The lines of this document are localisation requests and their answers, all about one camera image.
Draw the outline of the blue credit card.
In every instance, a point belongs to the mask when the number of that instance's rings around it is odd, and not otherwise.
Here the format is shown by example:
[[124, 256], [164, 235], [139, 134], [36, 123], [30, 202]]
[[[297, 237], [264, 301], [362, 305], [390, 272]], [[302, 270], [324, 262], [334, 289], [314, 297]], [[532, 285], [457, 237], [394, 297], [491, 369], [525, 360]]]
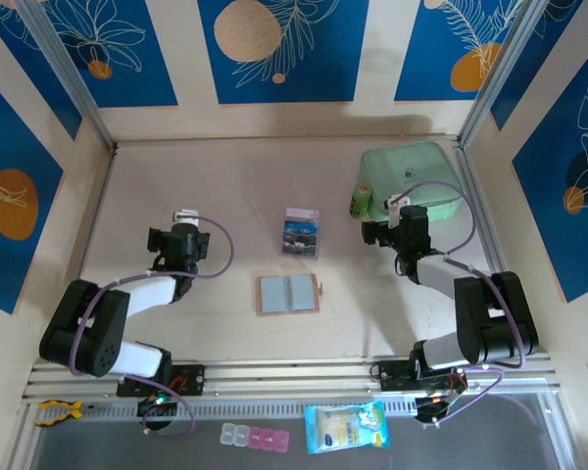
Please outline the blue credit card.
[[318, 235], [318, 225], [315, 222], [286, 220], [283, 233], [291, 234], [292, 236], [316, 237]]

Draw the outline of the black credit card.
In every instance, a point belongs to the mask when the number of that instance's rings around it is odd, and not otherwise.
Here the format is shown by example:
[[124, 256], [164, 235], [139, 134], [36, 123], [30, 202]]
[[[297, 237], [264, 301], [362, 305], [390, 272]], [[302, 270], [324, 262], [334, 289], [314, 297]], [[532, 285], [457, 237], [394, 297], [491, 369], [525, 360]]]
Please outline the black credit card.
[[281, 243], [284, 255], [315, 259], [318, 256], [318, 237], [314, 234], [286, 233]]

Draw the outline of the brown card holder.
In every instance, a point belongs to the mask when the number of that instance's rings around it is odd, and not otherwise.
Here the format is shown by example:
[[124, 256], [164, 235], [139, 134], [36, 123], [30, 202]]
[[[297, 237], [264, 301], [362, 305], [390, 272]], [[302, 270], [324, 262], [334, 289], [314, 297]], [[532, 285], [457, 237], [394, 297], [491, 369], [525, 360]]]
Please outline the brown card holder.
[[259, 316], [319, 312], [319, 283], [314, 274], [258, 277], [256, 296]]

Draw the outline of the small green bottle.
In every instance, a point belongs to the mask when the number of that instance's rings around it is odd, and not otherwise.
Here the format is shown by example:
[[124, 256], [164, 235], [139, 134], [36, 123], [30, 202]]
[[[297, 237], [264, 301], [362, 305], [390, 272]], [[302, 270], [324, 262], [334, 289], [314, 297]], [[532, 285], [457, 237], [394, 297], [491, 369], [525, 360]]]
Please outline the small green bottle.
[[371, 189], [367, 183], [358, 183], [354, 186], [349, 206], [349, 214], [352, 218], [361, 219], [368, 214], [371, 195]]

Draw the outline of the mint green zip case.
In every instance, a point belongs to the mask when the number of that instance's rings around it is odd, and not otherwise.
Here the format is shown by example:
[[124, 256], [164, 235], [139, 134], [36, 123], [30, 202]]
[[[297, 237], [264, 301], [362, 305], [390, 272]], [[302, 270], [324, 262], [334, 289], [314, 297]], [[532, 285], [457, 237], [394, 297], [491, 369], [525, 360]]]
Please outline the mint green zip case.
[[374, 221], [386, 221], [386, 201], [408, 189], [410, 202], [426, 207], [431, 222], [453, 217], [461, 204], [460, 180], [442, 147], [430, 141], [364, 152], [358, 182], [371, 192], [367, 215]]

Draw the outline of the yellow black pliers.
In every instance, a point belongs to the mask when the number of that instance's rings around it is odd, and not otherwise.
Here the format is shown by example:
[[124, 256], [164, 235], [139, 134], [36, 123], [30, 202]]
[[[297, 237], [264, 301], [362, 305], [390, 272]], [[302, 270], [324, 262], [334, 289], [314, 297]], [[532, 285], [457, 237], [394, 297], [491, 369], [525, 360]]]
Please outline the yellow black pliers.
[[80, 419], [83, 417], [84, 411], [93, 410], [95, 405], [90, 402], [83, 402], [82, 400], [66, 401], [50, 399], [43, 401], [39, 407], [41, 409], [53, 408], [60, 410], [60, 414], [52, 419], [39, 419], [34, 422], [37, 427], [47, 428], [69, 420]]

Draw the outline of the blue white snack packet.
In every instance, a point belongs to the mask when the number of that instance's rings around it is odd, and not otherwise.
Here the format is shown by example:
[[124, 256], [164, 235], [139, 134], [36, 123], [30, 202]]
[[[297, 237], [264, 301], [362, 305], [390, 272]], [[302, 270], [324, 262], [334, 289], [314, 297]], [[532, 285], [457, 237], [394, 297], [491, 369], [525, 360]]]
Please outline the blue white snack packet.
[[308, 454], [357, 447], [390, 448], [381, 401], [346, 406], [307, 406], [304, 411]]

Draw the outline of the clear pink pill organizer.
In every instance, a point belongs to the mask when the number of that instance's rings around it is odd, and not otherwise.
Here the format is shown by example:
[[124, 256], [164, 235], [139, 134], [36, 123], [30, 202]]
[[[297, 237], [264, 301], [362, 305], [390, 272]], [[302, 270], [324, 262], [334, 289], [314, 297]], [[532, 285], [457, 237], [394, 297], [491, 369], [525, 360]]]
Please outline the clear pink pill organizer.
[[220, 428], [220, 444], [224, 446], [286, 453], [289, 441], [290, 433], [284, 430], [233, 423], [224, 423]]

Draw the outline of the aluminium side rail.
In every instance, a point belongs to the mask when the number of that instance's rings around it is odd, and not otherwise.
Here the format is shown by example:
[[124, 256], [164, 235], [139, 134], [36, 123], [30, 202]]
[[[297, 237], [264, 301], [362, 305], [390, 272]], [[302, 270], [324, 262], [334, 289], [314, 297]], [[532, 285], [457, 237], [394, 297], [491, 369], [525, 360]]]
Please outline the aluminium side rail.
[[488, 273], [471, 268], [467, 277], [454, 280], [458, 344], [470, 364], [503, 365], [517, 356], [520, 368], [537, 341], [529, 307], [518, 276], [505, 269], [496, 250], [465, 152], [456, 148], [455, 154], [466, 204], [490, 267]]

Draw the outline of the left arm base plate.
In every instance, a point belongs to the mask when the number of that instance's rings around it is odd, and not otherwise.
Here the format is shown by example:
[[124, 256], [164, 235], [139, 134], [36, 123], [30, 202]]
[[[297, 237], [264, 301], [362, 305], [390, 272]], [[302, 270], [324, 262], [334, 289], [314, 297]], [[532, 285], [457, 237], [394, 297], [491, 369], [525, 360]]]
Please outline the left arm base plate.
[[[152, 381], [172, 389], [182, 397], [199, 397], [203, 394], [205, 385], [205, 369], [203, 364], [172, 365], [152, 378]], [[117, 385], [116, 394], [121, 398], [146, 398], [159, 392], [159, 385], [155, 387], [125, 378]]]

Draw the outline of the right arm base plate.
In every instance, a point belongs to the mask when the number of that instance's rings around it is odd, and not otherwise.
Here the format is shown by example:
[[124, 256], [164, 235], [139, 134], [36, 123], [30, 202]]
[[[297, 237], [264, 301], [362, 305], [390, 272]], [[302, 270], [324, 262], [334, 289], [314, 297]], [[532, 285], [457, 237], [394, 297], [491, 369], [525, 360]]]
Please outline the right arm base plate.
[[442, 391], [463, 393], [467, 380], [456, 367], [416, 369], [408, 360], [381, 360], [376, 364], [383, 392]]

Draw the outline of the aluminium mounting rail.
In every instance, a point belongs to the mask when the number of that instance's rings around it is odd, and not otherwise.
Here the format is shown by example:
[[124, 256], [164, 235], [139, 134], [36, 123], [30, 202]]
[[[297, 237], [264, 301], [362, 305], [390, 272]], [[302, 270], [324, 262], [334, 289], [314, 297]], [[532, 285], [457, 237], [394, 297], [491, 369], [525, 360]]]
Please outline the aluminium mounting rail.
[[[372, 361], [363, 358], [302, 361], [207, 361], [204, 400], [337, 399], [372, 397], [436, 397], [443, 390], [384, 391], [372, 378]], [[76, 377], [60, 366], [38, 361], [24, 387], [24, 402], [59, 400], [116, 400], [119, 378]]]

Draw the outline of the aluminium frame post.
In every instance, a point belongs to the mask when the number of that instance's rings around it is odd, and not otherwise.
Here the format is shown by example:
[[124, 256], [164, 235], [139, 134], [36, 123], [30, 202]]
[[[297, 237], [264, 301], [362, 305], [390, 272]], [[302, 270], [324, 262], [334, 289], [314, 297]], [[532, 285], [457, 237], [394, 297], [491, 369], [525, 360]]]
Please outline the aluminium frame post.
[[501, 46], [493, 68], [486, 76], [458, 134], [458, 145], [461, 150], [465, 151], [474, 140], [481, 123], [489, 114], [492, 103], [507, 81], [520, 53], [533, 34], [535, 26], [543, 18], [550, 2], [551, 0], [523, 0], [521, 10]]
[[116, 142], [59, 34], [36, 0], [14, 0], [16, 9], [73, 104], [102, 145], [114, 153]]

